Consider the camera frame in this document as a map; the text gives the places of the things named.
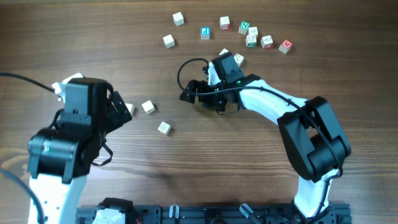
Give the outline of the wooden block blue side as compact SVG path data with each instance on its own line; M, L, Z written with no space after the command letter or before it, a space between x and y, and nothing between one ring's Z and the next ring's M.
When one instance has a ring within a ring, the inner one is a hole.
M171 129L172 129L171 125L169 125L168 123L166 123L166 122L164 122L164 121L161 122L161 124L160 124L159 127L158 127L158 131L159 131L160 133L166 135L166 136L169 134L169 132L170 132Z

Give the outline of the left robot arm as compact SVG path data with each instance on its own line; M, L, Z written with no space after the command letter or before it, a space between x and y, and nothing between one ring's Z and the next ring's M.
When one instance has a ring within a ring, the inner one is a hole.
M90 167L107 148L106 135L134 112L106 80L76 73L52 87L65 106L28 143L29 185L36 196L29 223L74 223Z

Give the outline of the wooden block green side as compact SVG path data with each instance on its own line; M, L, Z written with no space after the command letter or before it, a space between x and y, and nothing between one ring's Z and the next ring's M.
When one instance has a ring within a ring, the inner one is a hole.
M143 107L144 111L146 112L146 114L151 114L152 112L155 111L155 106L151 102L151 100L148 100L148 101L144 102L142 104L142 107Z

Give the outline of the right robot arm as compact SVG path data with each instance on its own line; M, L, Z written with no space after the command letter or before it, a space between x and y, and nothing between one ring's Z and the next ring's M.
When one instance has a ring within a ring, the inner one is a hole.
M343 163L351 154L351 144L329 102L320 96L296 98L255 74L245 76L230 52L206 62L203 73L205 80L190 80L181 86L180 100L199 101L218 114L232 103L275 123L289 162L299 175L293 214L302 223L323 218L331 208L331 183L343 175Z

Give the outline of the wooden block yellow side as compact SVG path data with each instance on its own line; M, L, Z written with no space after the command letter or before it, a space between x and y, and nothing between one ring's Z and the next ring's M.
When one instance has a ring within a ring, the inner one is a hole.
M125 105L126 105L127 110L129 111L129 113L131 115L133 115L134 114L134 109L135 109L134 105L129 104L129 103L126 103Z

